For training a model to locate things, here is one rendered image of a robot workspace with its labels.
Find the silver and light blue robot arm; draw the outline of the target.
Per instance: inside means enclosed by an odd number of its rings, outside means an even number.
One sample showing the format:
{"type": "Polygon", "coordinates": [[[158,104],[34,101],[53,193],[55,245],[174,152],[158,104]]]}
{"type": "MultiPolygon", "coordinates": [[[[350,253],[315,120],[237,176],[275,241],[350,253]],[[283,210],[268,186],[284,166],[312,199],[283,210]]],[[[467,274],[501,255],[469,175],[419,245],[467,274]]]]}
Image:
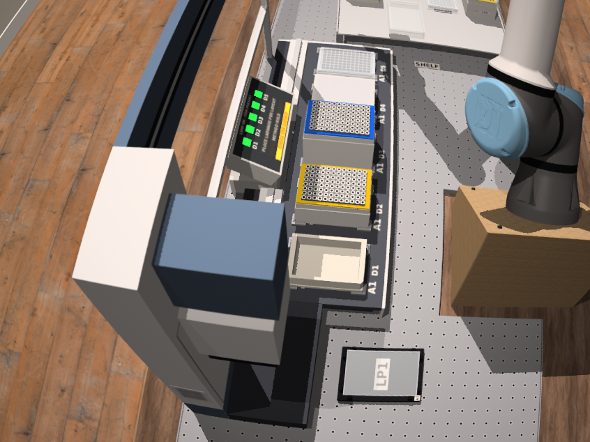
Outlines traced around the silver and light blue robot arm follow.
{"type": "Polygon", "coordinates": [[[577,166],[584,99],[550,71],[565,0],[510,0],[499,56],[465,102],[471,136],[488,155],[520,165],[506,198],[513,214],[578,222],[577,166]]]}

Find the light grey rectangular panel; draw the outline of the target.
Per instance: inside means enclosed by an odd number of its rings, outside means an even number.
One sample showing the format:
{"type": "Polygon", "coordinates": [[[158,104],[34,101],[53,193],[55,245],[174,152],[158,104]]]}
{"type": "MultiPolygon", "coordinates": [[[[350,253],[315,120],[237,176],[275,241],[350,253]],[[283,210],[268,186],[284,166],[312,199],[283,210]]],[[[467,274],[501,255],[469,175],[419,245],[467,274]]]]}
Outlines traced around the light grey rectangular panel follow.
{"type": "Polygon", "coordinates": [[[420,351],[347,350],[343,395],[416,397],[420,351]]]}

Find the cream one-well reservoir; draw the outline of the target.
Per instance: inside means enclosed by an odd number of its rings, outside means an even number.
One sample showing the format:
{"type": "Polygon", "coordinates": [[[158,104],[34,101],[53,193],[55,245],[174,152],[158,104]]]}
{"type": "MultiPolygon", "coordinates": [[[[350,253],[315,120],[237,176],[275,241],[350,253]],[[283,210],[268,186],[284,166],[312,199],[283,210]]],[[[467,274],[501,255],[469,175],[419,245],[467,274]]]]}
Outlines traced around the cream one-well reservoir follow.
{"type": "Polygon", "coordinates": [[[367,239],[293,233],[290,286],[363,291],[366,245],[367,239]]]}

